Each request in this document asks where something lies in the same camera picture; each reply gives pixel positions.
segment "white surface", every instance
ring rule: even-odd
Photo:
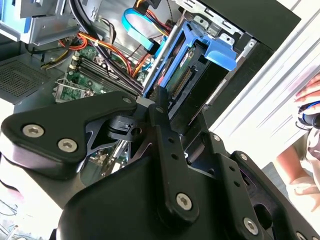
[[[320,70],[320,1],[302,0],[293,12],[299,25],[210,128],[229,152],[246,152],[260,168],[305,133],[295,127],[292,98]]]

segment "black bracket hole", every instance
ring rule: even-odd
[[[258,203],[257,205],[254,206],[254,211],[261,226],[265,230],[268,230],[269,228],[271,228],[272,216],[268,211],[268,209],[264,205]]]
[[[171,157],[172,157],[173,159],[175,159],[175,160],[178,160],[178,159],[179,159],[179,157],[178,157],[177,155],[175,155],[174,153],[171,154]]]
[[[141,133],[142,133],[142,129],[140,127],[136,127],[134,129],[132,129],[132,131],[131,131],[131,135],[132,136],[137,136],[137,135],[139,135]]]

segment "wire bundle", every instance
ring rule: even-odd
[[[86,38],[87,40],[90,40],[92,41],[94,44],[94,46],[103,46],[105,47],[106,49],[110,50],[111,52],[115,53],[118,55],[118,57],[123,61],[123,63],[125,64],[126,66],[126,69],[127,69],[127,72],[131,75],[132,74],[132,69],[131,69],[131,64],[130,62],[127,60],[127,58],[123,55],[122,52],[120,52],[119,49],[117,49],[115,46],[113,46],[112,44],[110,43],[106,43],[104,41],[100,41],[98,39],[95,39],[94,37],[91,37],[85,33],[79,33],[79,35],[83,38]]]
[[[138,8],[139,5],[144,2],[145,0],[138,0],[136,2],[136,7]],[[167,0],[168,6],[169,6],[169,10],[170,10],[170,15],[171,15],[171,20],[173,21],[173,16],[172,16],[172,11],[171,11],[171,7],[169,4],[169,1]],[[171,32],[171,28],[167,25],[165,25],[164,23],[162,23],[157,16],[154,14],[154,12],[152,12],[151,10],[147,10],[146,11],[146,17],[153,23],[154,27],[163,35],[165,36],[169,36],[170,32]]]
[[[52,69],[62,64],[64,61],[66,61],[72,55],[73,51],[84,49],[88,45],[88,40],[85,37],[80,36],[79,34],[77,35],[77,37],[78,38],[74,42],[76,43],[80,41],[81,43],[79,45],[73,45],[73,44],[69,45],[68,40],[65,41],[65,43],[64,43],[64,40],[59,40],[59,43],[62,45],[62,49],[65,49],[65,51],[56,59],[43,64],[41,66],[41,69],[45,69],[45,70]]]
[[[74,15],[75,19],[78,21],[80,26],[82,27],[83,31],[90,36],[91,38],[95,39],[92,40],[91,43],[95,47],[96,51],[103,57],[106,64],[114,71],[114,73],[118,76],[120,80],[123,80],[128,86],[134,89],[138,95],[141,94],[143,86],[139,83],[136,79],[134,79],[130,72],[125,72],[123,69],[115,63],[112,59],[108,50],[105,46],[101,45],[101,41],[99,41],[99,37],[97,32],[95,31],[91,21],[89,20],[88,16],[86,15],[80,0],[68,0],[69,6],[71,9],[72,14]]]
[[[165,25],[164,23],[162,23],[157,17],[156,15],[151,11],[151,10],[147,10],[146,11],[146,16],[148,19],[151,20],[151,22],[153,23],[154,27],[163,35],[165,36],[169,36],[170,32],[171,32],[171,28],[167,25]]]
[[[77,45],[77,46],[73,46],[73,45],[67,46],[62,40],[59,40],[59,43],[60,43],[64,48],[67,48],[68,50],[75,50],[75,51],[77,51],[77,50],[84,49],[84,48],[88,45],[88,40],[87,40],[85,37],[81,36],[79,33],[78,33],[77,37],[78,37],[78,40],[79,40],[79,41],[82,41],[82,43],[81,43],[80,45]]]
[[[104,23],[106,26],[109,27],[109,44],[113,45],[116,41],[116,37],[117,37],[117,32],[115,29],[115,26],[109,22],[108,19],[105,19],[103,17],[99,16],[99,22]]]

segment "screw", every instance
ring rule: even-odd
[[[217,135],[213,135],[213,138],[214,138],[215,140],[217,140],[218,142],[220,141],[220,137],[218,137]]]
[[[74,140],[64,138],[58,142],[58,147],[61,151],[64,151],[66,153],[73,153],[77,150],[78,145]]]
[[[245,161],[247,161],[247,160],[248,160],[247,156],[246,156],[246,155],[244,155],[243,153],[241,153],[241,154],[240,154],[240,157],[241,157],[243,160],[245,160]]]
[[[164,113],[164,110],[161,107],[157,106],[155,109],[162,114]]]
[[[254,221],[252,221],[250,218],[245,217],[243,219],[243,223],[245,228],[252,234],[252,235],[258,235],[259,230],[257,225],[254,223]]]
[[[128,103],[128,104],[131,104],[131,103],[132,103],[132,101],[131,101],[129,98],[127,98],[127,97],[123,97],[122,100],[125,101],[125,102]]]
[[[300,239],[300,240],[307,240],[300,232],[296,232],[296,236]]]
[[[192,208],[191,199],[184,193],[178,193],[176,196],[176,202],[183,208],[183,210],[189,211]]]
[[[39,125],[29,124],[23,127],[22,132],[29,138],[39,138],[45,133],[45,130]]]

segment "person's hand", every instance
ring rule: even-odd
[[[306,87],[295,96],[295,103],[300,107],[320,101],[320,74],[310,80]],[[320,103],[309,107],[304,114],[312,115],[320,113]]]

